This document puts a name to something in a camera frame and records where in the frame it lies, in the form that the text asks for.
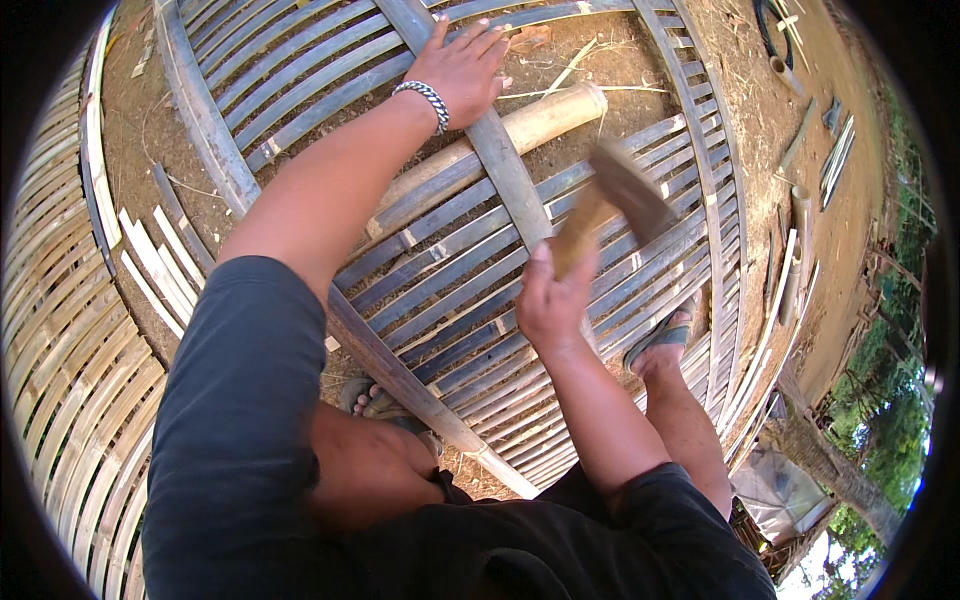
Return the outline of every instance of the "brown soil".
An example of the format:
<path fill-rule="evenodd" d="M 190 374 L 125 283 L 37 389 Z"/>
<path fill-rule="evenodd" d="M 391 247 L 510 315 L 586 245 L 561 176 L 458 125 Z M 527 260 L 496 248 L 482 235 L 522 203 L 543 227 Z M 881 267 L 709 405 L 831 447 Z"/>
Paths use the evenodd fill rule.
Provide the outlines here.
<path fill-rule="evenodd" d="M 152 215 L 154 206 L 159 204 L 159 192 L 150 173 L 152 161 L 162 163 L 169 174 L 197 190 L 207 194 L 215 194 L 215 190 L 203 164 L 187 142 L 177 112 L 169 103 L 169 88 L 159 52 L 154 52 L 148 61 L 144 75 L 131 79 L 131 72 L 143 49 L 144 35 L 153 26 L 152 15 L 148 14 L 144 19 L 141 31 L 127 30 L 147 4 L 146 0 L 126 0 L 121 3 L 114 19 L 112 30 L 125 33 L 107 57 L 104 144 L 110 189 L 117 210 L 125 207 L 134 221 L 140 219 L 158 244 L 163 236 Z M 774 78 L 748 0 L 725 0 L 722 3 L 718 0 L 688 0 L 687 6 L 707 45 L 708 60 L 720 67 L 724 95 L 730 105 L 745 185 L 742 202 L 747 207 L 749 236 L 749 256 L 745 262 L 752 264 L 748 273 L 747 305 L 757 307 L 762 305 L 767 231 L 777 228 L 777 204 L 789 214 L 788 185 L 770 174 L 799 127 L 806 99 L 791 99 Z M 811 123 L 806 141 L 787 177 L 803 182 L 811 189 L 817 188 L 820 167 L 832 144 L 828 132 L 820 124 L 819 113 L 828 107 L 832 94 L 841 98 L 844 111 L 852 110 L 857 129 L 856 144 L 830 208 L 824 214 L 816 213 L 814 220 L 814 255 L 821 263 L 822 273 L 797 347 L 804 358 L 800 363 L 802 387 L 811 400 L 816 400 L 831 385 L 844 342 L 855 322 L 856 309 L 863 299 L 859 283 L 861 255 L 871 219 L 879 216 L 882 207 L 883 148 L 876 114 L 877 99 L 873 93 L 875 84 L 869 75 L 872 69 L 866 66 L 868 62 L 852 52 L 822 4 L 804 2 L 804 7 L 807 14 L 801 14 L 798 28 L 804 37 L 804 51 L 812 74 L 804 71 L 799 57 L 795 72 L 807 92 L 817 97 L 819 106 L 817 118 Z M 737 36 L 729 27 L 731 22 L 726 12 L 737 12 L 746 18 L 747 25 L 738 27 Z M 578 70 L 569 75 L 563 86 L 589 79 L 600 85 L 648 84 L 672 89 L 659 53 L 635 17 L 626 13 L 591 15 L 564 19 L 553 23 L 552 27 L 553 40 L 550 43 L 529 55 L 508 56 L 502 72 L 513 76 L 515 83 L 505 93 L 546 89 L 594 36 L 597 37 L 596 51 L 578 64 Z M 783 45 L 782 39 L 778 40 L 776 35 L 774 39 L 778 46 Z M 257 173 L 260 184 L 266 184 L 276 173 L 278 165 L 295 156 L 324 131 L 374 106 L 382 100 L 387 89 L 388 86 L 381 87 L 334 114 L 281 155 L 277 165 L 268 165 Z M 679 111 L 671 94 L 630 90 L 610 91 L 607 97 L 610 111 L 603 119 L 602 133 L 614 137 L 639 131 Z M 506 99 L 498 101 L 495 106 L 501 114 L 506 114 L 536 100 L 537 97 Z M 600 133 L 600 127 L 599 120 L 585 124 L 526 155 L 524 162 L 534 181 L 543 180 L 584 158 L 589 142 Z M 454 132 L 433 140 L 407 166 L 461 135 Z M 234 225 L 226 205 L 219 198 L 185 187 L 175 185 L 175 189 L 187 217 L 215 256 Z M 775 239 L 779 246 L 776 257 L 779 265 L 782 242 L 779 235 Z M 114 252 L 118 264 L 119 251 L 126 244 L 125 240 L 123 246 Z M 122 267 L 118 269 L 118 285 L 141 333 L 161 362 L 169 366 L 177 347 L 176 337 L 159 320 Z M 745 316 L 741 370 L 746 369 L 758 340 L 762 328 L 761 313 L 752 309 Z M 706 312 L 698 315 L 698 330 L 703 331 L 705 320 Z M 775 360 L 785 351 L 788 337 L 788 332 L 778 325 L 772 339 Z M 623 379 L 623 383 L 636 389 L 636 383 L 629 375 L 624 376 L 618 363 L 613 362 L 612 370 Z M 323 399 L 331 403 L 335 401 L 343 383 L 361 373 L 346 352 L 340 350 L 331 354 L 323 378 Z M 447 448 L 444 465 L 457 473 L 457 485 L 474 497 L 512 497 L 508 489 L 475 461 L 466 456 L 461 459 L 455 448 Z"/>

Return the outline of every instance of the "black shirt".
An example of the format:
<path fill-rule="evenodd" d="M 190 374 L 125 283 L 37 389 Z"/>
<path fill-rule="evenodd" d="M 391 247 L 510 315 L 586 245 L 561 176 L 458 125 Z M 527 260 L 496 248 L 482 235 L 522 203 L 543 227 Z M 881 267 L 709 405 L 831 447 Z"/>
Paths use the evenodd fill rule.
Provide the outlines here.
<path fill-rule="evenodd" d="M 273 259 L 211 275 L 156 417 L 151 600 L 776 597 L 756 554 L 673 463 L 628 484 L 616 515 L 596 501 L 435 504 L 323 536 L 303 507 L 317 477 L 306 427 L 324 327 L 316 297 Z M 561 481 L 574 478 L 588 487 L 579 468 Z"/>

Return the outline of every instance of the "black hose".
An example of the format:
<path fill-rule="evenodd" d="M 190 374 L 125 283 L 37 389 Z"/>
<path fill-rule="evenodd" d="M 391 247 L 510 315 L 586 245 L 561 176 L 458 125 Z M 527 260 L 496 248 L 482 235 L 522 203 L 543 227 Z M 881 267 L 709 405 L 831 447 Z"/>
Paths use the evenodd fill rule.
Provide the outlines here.
<path fill-rule="evenodd" d="M 780 14 L 774 6 L 773 0 L 754 0 L 754 15 L 756 16 L 756 26 L 760 29 L 760 36 L 763 37 L 763 45 L 767 48 L 767 56 L 775 57 L 777 48 L 774 47 L 773 40 L 770 39 L 770 32 L 767 31 L 767 20 L 763 18 L 763 7 L 770 11 L 774 18 L 780 21 Z M 783 62 L 787 68 L 793 70 L 793 44 L 790 43 L 790 36 L 783 31 L 783 39 L 786 40 L 786 58 Z"/>

